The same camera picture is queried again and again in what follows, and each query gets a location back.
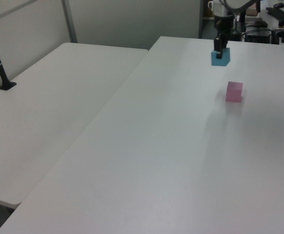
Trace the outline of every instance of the white wall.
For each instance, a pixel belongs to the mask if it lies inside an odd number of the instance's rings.
[[[69,41],[61,0],[38,0],[0,19],[0,58],[9,79]]]
[[[78,43],[150,49],[160,36],[198,38],[200,0],[69,0]]]

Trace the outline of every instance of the black cable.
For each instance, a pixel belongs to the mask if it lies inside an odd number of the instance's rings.
[[[261,31],[270,31],[270,32],[272,32],[272,30],[270,30],[270,29],[259,29],[259,30],[255,29],[255,30],[251,30],[251,31],[243,33],[242,36],[245,36],[245,35],[247,35],[249,33],[261,32]]]

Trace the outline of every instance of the black stand base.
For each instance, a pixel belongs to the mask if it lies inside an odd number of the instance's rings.
[[[15,85],[16,85],[15,82],[11,82],[11,81],[10,81],[9,84],[6,84],[6,85],[4,85],[4,86],[0,86],[0,89],[7,91],[7,90],[9,90],[10,88],[14,87]]]

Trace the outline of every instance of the white table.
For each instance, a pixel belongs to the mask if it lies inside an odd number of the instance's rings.
[[[0,234],[284,234],[284,50],[228,45],[161,37]]]
[[[0,204],[25,199],[146,53],[66,43],[0,90]]]

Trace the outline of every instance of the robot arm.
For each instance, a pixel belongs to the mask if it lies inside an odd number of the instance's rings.
[[[260,0],[213,0],[208,3],[208,7],[215,15],[214,26],[218,31],[218,35],[214,39],[217,59],[222,58],[223,49],[228,43],[234,25],[234,15],[245,11],[255,3],[260,3]]]

